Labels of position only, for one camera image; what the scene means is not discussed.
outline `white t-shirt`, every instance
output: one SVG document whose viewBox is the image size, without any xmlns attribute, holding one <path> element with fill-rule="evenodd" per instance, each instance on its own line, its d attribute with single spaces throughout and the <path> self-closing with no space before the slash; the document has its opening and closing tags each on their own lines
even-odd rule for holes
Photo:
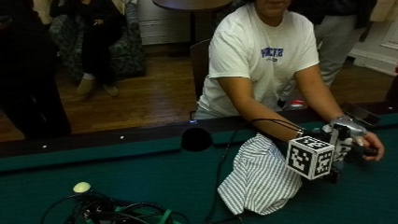
<svg viewBox="0 0 398 224">
<path fill-rule="evenodd" d="M 282 23 L 271 27 L 257 16 L 254 4 L 247 4 L 222 20 L 209 57 L 209 76 L 198 106 L 221 117 L 237 116 L 217 77 L 247 77 L 255 100 L 275 110 L 278 94 L 294 78 L 294 72 L 318 64 L 312 24 L 303 16 L 286 11 Z"/>
</svg>

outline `round table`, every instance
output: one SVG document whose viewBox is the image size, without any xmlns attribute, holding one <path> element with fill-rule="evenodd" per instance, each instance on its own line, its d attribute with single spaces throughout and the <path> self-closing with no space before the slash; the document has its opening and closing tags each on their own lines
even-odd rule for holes
<svg viewBox="0 0 398 224">
<path fill-rule="evenodd" d="M 158 7 L 181 11 L 213 11 L 230 3 L 231 0 L 153 0 Z"/>
<path fill-rule="evenodd" d="M 151 0 L 158 7 L 190 12 L 190 43 L 195 41 L 195 12 L 215 11 L 226 7 L 233 0 Z"/>
</svg>

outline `black clothing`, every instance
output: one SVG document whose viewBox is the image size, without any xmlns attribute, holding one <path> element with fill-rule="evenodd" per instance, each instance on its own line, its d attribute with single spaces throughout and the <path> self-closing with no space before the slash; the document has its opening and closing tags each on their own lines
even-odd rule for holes
<svg viewBox="0 0 398 224">
<path fill-rule="evenodd" d="M 56 48 L 32 0 L 0 0 L 0 109 L 26 139 L 70 134 L 56 74 Z"/>
<path fill-rule="evenodd" d="M 292 0 L 288 10 L 303 15 L 314 25 L 320 24 L 326 15 L 356 15 L 354 28 L 358 29 L 368 25 L 375 3 L 376 0 Z"/>
<path fill-rule="evenodd" d="M 122 36 L 123 16 L 115 8 L 111 0 L 90 0 L 82 4 L 79 0 L 68 0 L 58 7 L 60 0 L 53 0 L 49 15 L 78 15 L 85 21 L 85 33 L 82 43 L 83 72 L 91 74 L 99 84 L 111 84 L 114 75 L 110 68 L 109 46 Z M 103 24 L 93 25 L 94 20 L 102 20 Z"/>
<path fill-rule="evenodd" d="M 10 15 L 0 31 L 0 88 L 54 74 L 56 48 L 32 10 L 32 0 L 0 0 L 0 15 Z"/>
<path fill-rule="evenodd" d="M 0 90 L 0 108 L 26 140 L 70 134 L 52 75 Z"/>
<path fill-rule="evenodd" d="M 356 0 L 332 0 L 331 7 L 327 9 L 330 16 L 350 16 L 355 15 L 358 11 Z"/>
<path fill-rule="evenodd" d="M 91 25 L 94 20 L 103 20 L 103 23 L 115 26 L 123 23 L 123 15 L 111 0 L 90 0 L 87 5 L 81 0 L 66 0 L 60 7 L 58 4 L 60 0 L 50 2 L 49 16 L 52 18 L 66 14 L 79 15 L 85 19 L 86 25 Z"/>
</svg>

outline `chair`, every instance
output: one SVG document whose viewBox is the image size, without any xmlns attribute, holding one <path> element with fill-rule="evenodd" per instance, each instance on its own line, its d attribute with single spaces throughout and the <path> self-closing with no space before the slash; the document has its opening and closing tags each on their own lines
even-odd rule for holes
<svg viewBox="0 0 398 224">
<path fill-rule="evenodd" d="M 190 47 L 191 72 L 194 76 L 197 100 L 202 93 L 203 79 L 209 75 L 209 46 L 211 39 L 198 42 Z"/>
<path fill-rule="evenodd" d="M 126 25 L 121 39 L 109 47 L 110 66 L 114 71 L 115 79 L 121 80 L 142 73 L 143 54 L 141 30 L 137 19 L 137 5 L 129 2 L 125 5 L 123 16 Z M 79 82 L 83 75 L 81 47 L 83 37 L 83 23 L 79 16 L 71 18 L 61 15 L 53 18 L 49 35 L 58 47 L 66 71 L 71 80 Z"/>
</svg>

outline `green pool table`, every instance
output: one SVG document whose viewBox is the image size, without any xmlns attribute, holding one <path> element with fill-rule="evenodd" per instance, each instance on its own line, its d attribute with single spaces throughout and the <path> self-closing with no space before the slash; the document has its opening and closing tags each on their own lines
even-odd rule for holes
<svg viewBox="0 0 398 224">
<path fill-rule="evenodd" d="M 386 157 L 378 162 L 346 162 L 336 184 L 303 180 L 282 209 L 263 217 L 245 212 L 243 223 L 398 223 L 398 103 L 360 106 L 380 117 L 368 129 L 386 145 Z M 323 126 L 311 110 L 280 114 L 307 129 Z M 190 223 L 202 223 L 215 196 L 218 160 L 241 122 L 241 118 L 199 120 L 197 125 L 214 141 L 201 152 L 179 148 L 181 133 L 194 127 L 187 122 L 0 144 L 0 223 L 40 223 L 48 207 L 82 181 L 111 198 L 157 203 L 182 212 Z M 237 132 L 221 179 L 231 172 L 238 147 L 254 135 L 249 126 Z M 73 202 L 61 203 L 45 223 L 62 224 L 71 207 Z M 213 220 L 230 216 L 218 198 Z"/>
</svg>

